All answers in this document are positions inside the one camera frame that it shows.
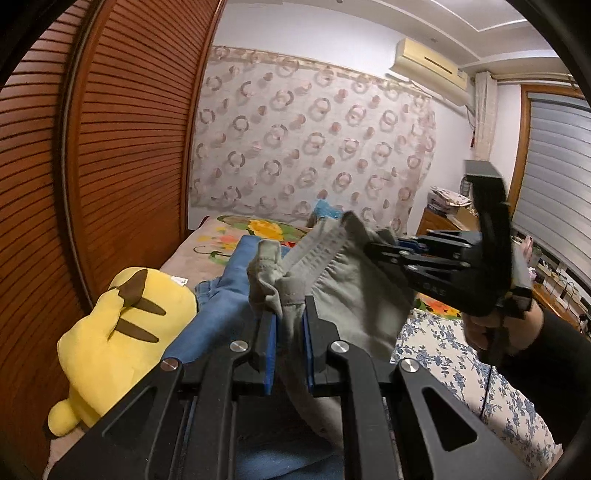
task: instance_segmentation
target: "louvered wooden panel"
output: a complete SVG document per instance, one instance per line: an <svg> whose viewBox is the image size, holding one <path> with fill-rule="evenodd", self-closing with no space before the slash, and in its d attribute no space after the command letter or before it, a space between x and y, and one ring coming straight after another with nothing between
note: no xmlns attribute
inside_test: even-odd
<svg viewBox="0 0 591 480"><path fill-rule="evenodd" d="M83 316L56 217L53 134L60 85L89 1L41 36L0 92L0 429L34 473L42 426L67 394L59 337Z"/></svg>
<svg viewBox="0 0 591 480"><path fill-rule="evenodd" d="M93 298L125 267L159 268L183 240L184 163L219 4L116 0L85 51L69 161L80 202L74 235Z"/></svg>

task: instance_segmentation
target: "blue floral bedspread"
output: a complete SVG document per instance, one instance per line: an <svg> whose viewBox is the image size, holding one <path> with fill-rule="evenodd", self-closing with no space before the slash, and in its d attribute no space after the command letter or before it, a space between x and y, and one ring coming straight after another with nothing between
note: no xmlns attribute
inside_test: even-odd
<svg viewBox="0 0 591 480"><path fill-rule="evenodd" d="M410 357L422 366L482 420L540 478L560 446L554 444L534 405L493 368L485 401L489 365L478 360L464 341L461 320L447 320L413 310L398 337L392 362Z"/></svg>

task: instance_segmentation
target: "floral bedsheet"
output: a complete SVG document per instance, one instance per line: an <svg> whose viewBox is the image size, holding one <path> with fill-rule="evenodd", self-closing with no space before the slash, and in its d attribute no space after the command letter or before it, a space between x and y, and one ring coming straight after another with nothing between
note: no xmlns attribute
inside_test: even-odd
<svg viewBox="0 0 591 480"><path fill-rule="evenodd" d="M293 246L307 230L239 215L210 217L177 248L160 270L188 278L187 287L194 289L199 282L222 275L242 236L257 235Z"/></svg>
<svg viewBox="0 0 591 480"><path fill-rule="evenodd" d="M423 298L429 304L429 297ZM391 362L415 358L482 420L540 478L561 449L555 445L534 405L493 368L485 397L489 365L464 341L462 321L414 309L400 332Z"/></svg>

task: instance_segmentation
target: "metal bolt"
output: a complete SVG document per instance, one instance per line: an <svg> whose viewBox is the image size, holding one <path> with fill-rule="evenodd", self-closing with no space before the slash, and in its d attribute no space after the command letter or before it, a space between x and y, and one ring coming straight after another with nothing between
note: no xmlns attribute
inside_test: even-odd
<svg viewBox="0 0 591 480"><path fill-rule="evenodd" d="M176 358L165 358L160 362L160 368L165 372L174 372L178 368L178 360Z"/></svg>
<svg viewBox="0 0 591 480"><path fill-rule="evenodd" d="M349 344L343 340L337 340L330 344L330 348L332 348L333 352L345 353L349 351Z"/></svg>
<svg viewBox="0 0 591 480"><path fill-rule="evenodd" d="M402 368L405 372L413 374L418 371L420 365L414 358L404 358L400 362L400 368Z"/></svg>
<svg viewBox="0 0 591 480"><path fill-rule="evenodd" d="M248 350L248 343L244 340L234 340L230 343L230 350L236 353L246 352Z"/></svg>

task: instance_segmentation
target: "blue jeans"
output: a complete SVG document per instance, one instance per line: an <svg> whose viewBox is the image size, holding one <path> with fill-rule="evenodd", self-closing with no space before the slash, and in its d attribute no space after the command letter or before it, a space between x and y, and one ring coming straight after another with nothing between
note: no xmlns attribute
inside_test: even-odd
<svg viewBox="0 0 591 480"><path fill-rule="evenodd" d="M191 362L236 339L245 322L255 321L248 303L246 267L259 241L257 236L243 236L223 275L196 287L199 312L168 346L163 358ZM343 477L342 457L305 424L281 385L276 385L270 397L241 398L236 432L237 480Z"/></svg>

